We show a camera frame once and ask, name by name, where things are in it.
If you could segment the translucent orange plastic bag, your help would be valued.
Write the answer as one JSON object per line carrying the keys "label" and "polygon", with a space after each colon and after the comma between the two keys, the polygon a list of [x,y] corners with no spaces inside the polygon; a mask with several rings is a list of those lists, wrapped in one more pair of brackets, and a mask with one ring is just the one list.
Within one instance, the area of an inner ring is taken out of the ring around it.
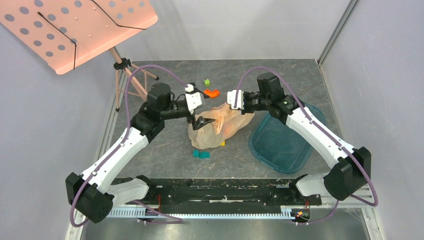
{"label": "translucent orange plastic bag", "polygon": [[217,148],[237,131],[247,126],[254,116],[254,113],[241,114],[240,111],[231,109],[226,103],[203,111],[196,117],[215,119],[215,121],[206,124],[199,130],[193,130],[190,124],[188,137],[191,145],[200,150]]}

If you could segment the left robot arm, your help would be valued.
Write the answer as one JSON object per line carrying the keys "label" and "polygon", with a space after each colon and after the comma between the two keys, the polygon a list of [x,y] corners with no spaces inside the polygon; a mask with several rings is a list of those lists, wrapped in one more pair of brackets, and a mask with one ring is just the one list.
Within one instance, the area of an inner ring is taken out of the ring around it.
{"label": "left robot arm", "polygon": [[71,205],[70,220],[79,211],[93,223],[99,223],[114,207],[136,200],[153,203],[157,190],[149,183],[133,178],[113,184],[117,174],[127,163],[165,128],[165,121],[186,118],[194,130],[214,122],[212,118],[196,117],[195,110],[202,107],[208,96],[195,85],[185,88],[184,99],[174,99],[166,83],[156,83],[147,94],[146,102],[127,123],[123,134],[104,155],[81,174],[70,173],[65,180],[67,198]]}

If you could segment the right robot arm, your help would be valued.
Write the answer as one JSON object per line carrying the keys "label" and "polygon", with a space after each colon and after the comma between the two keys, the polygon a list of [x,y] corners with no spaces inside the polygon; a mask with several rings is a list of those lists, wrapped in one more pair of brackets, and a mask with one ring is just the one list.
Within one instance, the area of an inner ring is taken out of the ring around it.
{"label": "right robot arm", "polygon": [[302,204],[309,196],[330,194],[338,201],[355,195],[371,179],[371,152],[354,147],[319,121],[304,102],[286,94],[280,79],[271,72],[257,78],[258,91],[235,89],[226,94],[227,104],[241,114],[267,111],[273,118],[298,133],[326,161],[330,170],[298,177],[289,189],[289,199]]}

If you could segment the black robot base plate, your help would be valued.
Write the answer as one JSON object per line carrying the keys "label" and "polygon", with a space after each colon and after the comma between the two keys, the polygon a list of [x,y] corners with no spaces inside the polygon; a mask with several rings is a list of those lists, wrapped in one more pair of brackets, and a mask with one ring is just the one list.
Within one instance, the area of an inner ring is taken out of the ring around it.
{"label": "black robot base plate", "polygon": [[162,206],[198,203],[254,203],[267,206],[320,206],[320,195],[302,196],[287,178],[146,178],[142,202]]}

